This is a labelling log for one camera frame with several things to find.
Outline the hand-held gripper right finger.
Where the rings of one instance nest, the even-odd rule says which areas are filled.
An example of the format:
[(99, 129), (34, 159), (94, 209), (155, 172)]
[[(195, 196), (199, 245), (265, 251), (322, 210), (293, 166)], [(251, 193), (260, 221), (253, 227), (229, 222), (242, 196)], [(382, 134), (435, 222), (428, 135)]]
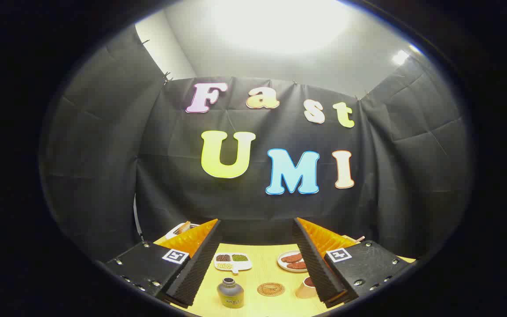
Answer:
[(327, 308), (370, 297), (415, 267), (373, 240), (354, 242), (295, 218), (292, 235), (318, 298)]

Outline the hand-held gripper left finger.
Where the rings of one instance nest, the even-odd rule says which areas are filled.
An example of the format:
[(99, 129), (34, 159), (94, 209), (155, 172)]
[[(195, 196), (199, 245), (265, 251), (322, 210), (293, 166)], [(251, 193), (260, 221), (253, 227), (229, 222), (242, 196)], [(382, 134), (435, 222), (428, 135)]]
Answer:
[(213, 219), (161, 243), (139, 243), (104, 268), (138, 293), (187, 308), (221, 241), (219, 225)]

